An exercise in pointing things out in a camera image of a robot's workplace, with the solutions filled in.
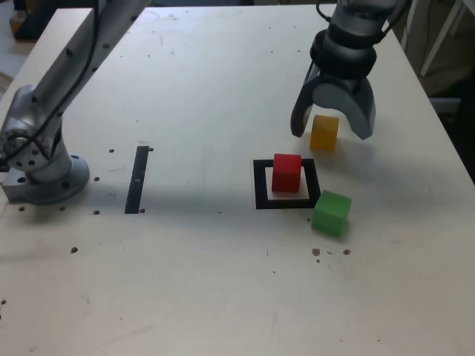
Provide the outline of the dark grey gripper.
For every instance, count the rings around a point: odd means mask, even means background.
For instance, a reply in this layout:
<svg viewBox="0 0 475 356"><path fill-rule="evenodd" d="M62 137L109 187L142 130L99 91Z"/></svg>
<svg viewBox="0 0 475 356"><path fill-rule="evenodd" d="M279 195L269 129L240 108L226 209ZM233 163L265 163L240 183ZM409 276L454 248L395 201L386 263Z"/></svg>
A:
<svg viewBox="0 0 475 356"><path fill-rule="evenodd" d="M310 65L290 117L293 136L303 136L314 104L344 114L351 130L360 139L373 135L376 106L372 87L366 77L342 79L320 72L316 65Z"/></svg>

